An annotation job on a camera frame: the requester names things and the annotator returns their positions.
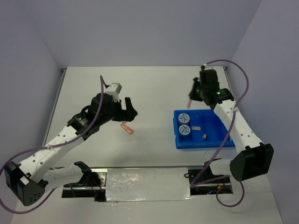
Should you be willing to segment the pink transparent case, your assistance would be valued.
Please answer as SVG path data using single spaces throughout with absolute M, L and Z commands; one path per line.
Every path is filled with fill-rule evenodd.
M 188 100 L 188 103 L 187 103 L 187 108 L 190 108 L 190 107 L 191 107 L 191 104 L 192 104 L 192 100 L 189 99 L 189 100 Z

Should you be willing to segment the orange transparent case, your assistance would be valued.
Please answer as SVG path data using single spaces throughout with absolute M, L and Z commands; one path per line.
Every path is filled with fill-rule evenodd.
M 134 130 L 130 128 L 128 125 L 121 123 L 120 126 L 129 134 L 133 134 Z

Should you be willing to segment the blue slime jar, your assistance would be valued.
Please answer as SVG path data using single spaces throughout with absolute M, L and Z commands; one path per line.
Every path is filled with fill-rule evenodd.
M 180 113 L 178 115 L 178 123 L 181 125 L 188 125 L 190 122 L 190 116 L 187 113 Z
M 182 139 L 190 138 L 192 136 L 191 128 L 188 125 L 185 125 L 185 124 L 180 125 L 178 127 L 178 134 L 179 134 L 179 137 L 182 138 Z

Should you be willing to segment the grey speckled eraser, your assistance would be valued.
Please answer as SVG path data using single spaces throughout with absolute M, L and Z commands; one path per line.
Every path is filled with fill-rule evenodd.
M 192 130 L 201 130 L 201 127 L 200 126 L 192 126 Z

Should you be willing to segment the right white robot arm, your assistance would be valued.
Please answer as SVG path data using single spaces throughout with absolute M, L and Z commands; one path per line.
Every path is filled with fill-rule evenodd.
M 214 182 L 225 175 L 241 182 L 268 173 L 274 154 L 272 145 L 264 144 L 256 136 L 238 109 L 232 93 L 227 88 L 220 88 L 214 69 L 200 71 L 199 77 L 193 80 L 189 96 L 192 100 L 203 101 L 212 109 L 228 131 L 224 139 L 231 138 L 237 152 L 232 160 L 218 159 L 213 155 L 192 184 L 197 183 L 201 176 L 207 182 Z

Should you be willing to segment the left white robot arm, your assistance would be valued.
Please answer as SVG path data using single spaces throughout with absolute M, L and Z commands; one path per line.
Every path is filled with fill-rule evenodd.
M 10 161 L 4 166 L 7 186 L 24 206 L 31 206 L 46 191 L 69 183 L 81 186 L 92 182 L 99 184 L 98 175 L 82 161 L 68 167 L 55 168 L 54 165 L 69 151 L 97 133 L 103 124 L 109 121 L 133 121 L 138 112 L 129 97 L 125 98 L 125 105 L 126 109 L 123 109 L 121 101 L 115 101 L 110 94 L 97 94 L 91 104 L 74 115 L 41 150 L 19 163 Z

